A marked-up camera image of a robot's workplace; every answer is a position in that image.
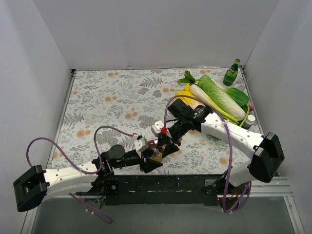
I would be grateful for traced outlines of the red weekly pill organizer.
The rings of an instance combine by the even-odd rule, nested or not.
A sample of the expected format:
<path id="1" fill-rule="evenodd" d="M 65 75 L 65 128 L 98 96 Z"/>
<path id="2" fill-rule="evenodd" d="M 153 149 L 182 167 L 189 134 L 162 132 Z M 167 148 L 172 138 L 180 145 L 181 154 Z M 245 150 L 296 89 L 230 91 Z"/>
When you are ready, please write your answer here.
<path id="1" fill-rule="evenodd" d="M 158 140 L 157 140 L 157 139 L 149 140 L 149 141 L 148 141 L 148 145 L 149 145 L 151 148 L 155 148 L 155 147 L 157 146 L 157 143 L 158 143 Z"/>

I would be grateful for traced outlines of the clear pill bottle yellow pills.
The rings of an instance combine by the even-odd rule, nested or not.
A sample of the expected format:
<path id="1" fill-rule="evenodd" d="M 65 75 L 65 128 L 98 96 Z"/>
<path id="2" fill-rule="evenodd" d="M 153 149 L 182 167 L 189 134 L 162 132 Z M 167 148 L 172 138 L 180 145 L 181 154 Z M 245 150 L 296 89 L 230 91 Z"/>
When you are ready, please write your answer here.
<path id="1" fill-rule="evenodd" d="M 156 162 L 162 162 L 163 161 L 163 157 L 162 154 L 164 152 L 164 147 L 156 147 L 154 148 L 154 152 L 151 155 L 150 159 Z"/>

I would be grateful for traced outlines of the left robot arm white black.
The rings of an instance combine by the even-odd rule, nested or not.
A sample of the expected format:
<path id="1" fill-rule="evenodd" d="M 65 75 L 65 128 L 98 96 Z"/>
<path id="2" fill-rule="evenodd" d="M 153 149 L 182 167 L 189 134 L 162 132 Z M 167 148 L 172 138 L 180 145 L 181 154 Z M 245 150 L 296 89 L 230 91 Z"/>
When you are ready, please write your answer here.
<path id="1" fill-rule="evenodd" d="M 82 165 L 81 170 L 73 167 L 43 169 L 41 165 L 31 167 L 13 183 L 17 210 L 25 212 L 42 202 L 60 195 L 116 195 L 118 183 L 112 180 L 114 169 L 139 165 L 149 173 L 163 164 L 153 160 L 156 152 L 145 146 L 141 150 L 125 151 L 114 145 L 101 154 L 101 158 Z"/>

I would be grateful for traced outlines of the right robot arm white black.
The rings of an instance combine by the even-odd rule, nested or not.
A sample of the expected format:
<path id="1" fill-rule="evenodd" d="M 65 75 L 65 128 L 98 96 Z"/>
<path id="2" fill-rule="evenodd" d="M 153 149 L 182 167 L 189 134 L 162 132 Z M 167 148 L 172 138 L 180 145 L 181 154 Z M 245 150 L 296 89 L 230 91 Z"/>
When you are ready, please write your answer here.
<path id="1" fill-rule="evenodd" d="M 158 121 L 151 127 L 158 137 L 157 146 L 164 147 L 163 157 L 177 152 L 180 138 L 190 130 L 197 130 L 229 143 L 230 149 L 237 148 L 249 158 L 249 161 L 231 168 L 221 180 L 220 187 L 227 194 L 252 180 L 269 183 L 285 158 L 276 134 L 264 136 L 231 122 L 226 123 L 209 107 L 199 105 L 192 108 L 177 99 L 169 105 L 168 111 L 177 118 L 176 123 L 165 128 L 164 123 Z"/>

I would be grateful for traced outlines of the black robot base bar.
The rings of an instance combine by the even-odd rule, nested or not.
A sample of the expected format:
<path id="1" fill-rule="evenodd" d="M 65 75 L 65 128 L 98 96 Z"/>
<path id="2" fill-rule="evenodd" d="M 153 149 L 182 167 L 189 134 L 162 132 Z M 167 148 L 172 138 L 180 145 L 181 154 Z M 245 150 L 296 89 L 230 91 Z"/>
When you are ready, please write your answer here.
<path id="1" fill-rule="evenodd" d="M 221 175 L 115 175 L 94 182 L 88 195 L 104 196 L 105 205 L 203 204 L 218 206 L 224 189 L 210 185 Z"/>

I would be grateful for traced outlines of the yellow napa cabbage toy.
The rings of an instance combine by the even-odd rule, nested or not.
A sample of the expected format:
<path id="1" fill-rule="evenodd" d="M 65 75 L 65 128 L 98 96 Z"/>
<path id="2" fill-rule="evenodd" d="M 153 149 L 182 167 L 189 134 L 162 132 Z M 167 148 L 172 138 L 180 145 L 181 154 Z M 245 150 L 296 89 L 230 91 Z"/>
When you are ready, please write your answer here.
<path id="1" fill-rule="evenodd" d="M 184 90 L 177 91 L 175 95 L 187 95 L 196 98 L 196 96 L 191 92 L 190 87 L 190 84 L 187 83 L 184 87 Z M 199 105 L 204 106 L 204 104 L 202 104 L 201 102 L 189 97 L 177 97 L 174 99 L 174 101 L 177 99 L 181 99 L 187 106 L 190 106 L 192 109 L 195 109 Z"/>

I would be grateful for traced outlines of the white daikon radish toy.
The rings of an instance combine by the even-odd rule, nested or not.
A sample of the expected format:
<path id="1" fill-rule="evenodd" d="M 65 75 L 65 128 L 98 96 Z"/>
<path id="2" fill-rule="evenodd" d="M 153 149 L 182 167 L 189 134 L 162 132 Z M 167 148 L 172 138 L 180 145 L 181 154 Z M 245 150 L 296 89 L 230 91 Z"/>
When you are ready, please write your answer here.
<path id="1" fill-rule="evenodd" d="M 204 101 L 204 102 L 211 102 L 212 99 L 208 96 L 208 94 L 199 87 L 199 85 L 197 85 L 196 83 L 196 79 L 191 75 L 191 73 L 186 70 L 184 72 L 184 78 L 181 78 L 177 81 L 177 84 L 190 84 L 190 90 L 191 92 L 196 96 L 196 98 Z"/>

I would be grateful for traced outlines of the floral tablecloth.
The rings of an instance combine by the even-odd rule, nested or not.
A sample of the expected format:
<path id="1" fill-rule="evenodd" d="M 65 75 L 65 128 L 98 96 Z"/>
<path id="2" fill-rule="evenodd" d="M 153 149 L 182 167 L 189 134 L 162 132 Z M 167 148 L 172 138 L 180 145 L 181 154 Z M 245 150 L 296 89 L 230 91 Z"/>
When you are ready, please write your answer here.
<path id="1" fill-rule="evenodd" d="M 92 161 L 98 153 L 120 144 L 134 149 L 127 134 L 152 140 L 151 126 L 165 118 L 168 100 L 184 86 L 177 81 L 185 69 L 78 71 L 58 137 L 59 148 L 48 168 Z M 179 151 L 163 160 L 154 175 L 222 174 L 229 164 L 248 160 L 238 149 L 210 135 L 189 131 Z"/>

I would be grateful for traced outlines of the green napa cabbage toy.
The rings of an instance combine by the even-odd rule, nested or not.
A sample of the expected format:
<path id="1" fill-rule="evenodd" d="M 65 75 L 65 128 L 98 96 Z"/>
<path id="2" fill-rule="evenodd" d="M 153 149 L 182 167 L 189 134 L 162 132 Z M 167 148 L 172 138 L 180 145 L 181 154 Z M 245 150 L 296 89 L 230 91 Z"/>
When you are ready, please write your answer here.
<path id="1" fill-rule="evenodd" d="M 250 101 L 244 92 L 220 85 L 208 75 L 203 75 L 196 83 L 222 111 L 236 117 L 238 121 L 244 119 L 246 114 L 243 107 Z"/>

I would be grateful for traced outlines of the green plastic basket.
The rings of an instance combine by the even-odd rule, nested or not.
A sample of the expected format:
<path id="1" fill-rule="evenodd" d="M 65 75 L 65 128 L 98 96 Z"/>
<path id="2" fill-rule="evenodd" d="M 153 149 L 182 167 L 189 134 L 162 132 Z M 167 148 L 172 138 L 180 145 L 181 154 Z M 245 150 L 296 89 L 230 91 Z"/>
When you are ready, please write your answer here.
<path id="1" fill-rule="evenodd" d="M 171 127 L 169 132 L 172 139 L 178 140 L 190 130 L 212 135 L 218 139 L 227 141 L 228 132 L 232 139 L 238 139 L 238 132 L 246 113 L 238 105 L 235 106 L 234 114 L 229 114 L 218 106 L 193 105 L 188 106 L 182 100 L 177 99 L 169 107 L 169 112 L 178 121 Z"/>

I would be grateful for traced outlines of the green glass bottle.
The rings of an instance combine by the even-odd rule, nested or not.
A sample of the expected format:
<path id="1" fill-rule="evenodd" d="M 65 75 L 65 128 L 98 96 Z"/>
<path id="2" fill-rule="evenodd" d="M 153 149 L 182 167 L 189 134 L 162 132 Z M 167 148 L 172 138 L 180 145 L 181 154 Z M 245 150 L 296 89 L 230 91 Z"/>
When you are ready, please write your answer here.
<path id="1" fill-rule="evenodd" d="M 223 79 L 223 84 L 226 86 L 231 86 L 238 75 L 238 66 L 240 64 L 240 59 L 236 59 L 233 65 L 226 71 Z"/>

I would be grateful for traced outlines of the pink radish toy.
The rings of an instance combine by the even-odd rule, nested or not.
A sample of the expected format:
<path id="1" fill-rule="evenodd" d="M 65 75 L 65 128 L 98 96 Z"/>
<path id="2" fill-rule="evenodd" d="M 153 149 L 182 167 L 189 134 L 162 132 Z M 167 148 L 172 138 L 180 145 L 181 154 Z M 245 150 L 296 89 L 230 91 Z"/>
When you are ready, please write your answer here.
<path id="1" fill-rule="evenodd" d="M 251 101 L 248 102 L 248 106 L 250 108 L 250 111 L 254 110 L 254 104 Z"/>

